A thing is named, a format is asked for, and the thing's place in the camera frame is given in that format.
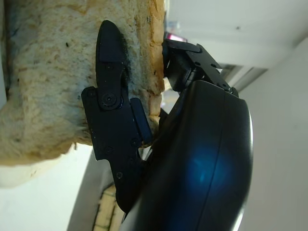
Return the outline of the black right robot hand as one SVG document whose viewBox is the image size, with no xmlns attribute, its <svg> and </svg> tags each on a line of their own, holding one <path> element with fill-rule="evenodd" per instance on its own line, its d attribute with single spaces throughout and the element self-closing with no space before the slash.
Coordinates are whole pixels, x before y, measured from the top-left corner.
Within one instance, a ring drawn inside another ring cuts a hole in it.
<svg viewBox="0 0 308 231">
<path fill-rule="evenodd" d="M 107 160 L 123 231 L 236 231 L 253 168 L 245 100 L 199 44 L 165 39 L 164 73 L 179 93 L 152 137 L 141 101 L 129 98 L 124 38 L 102 22 L 97 87 L 81 94 L 97 160 Z"/>
</svg>

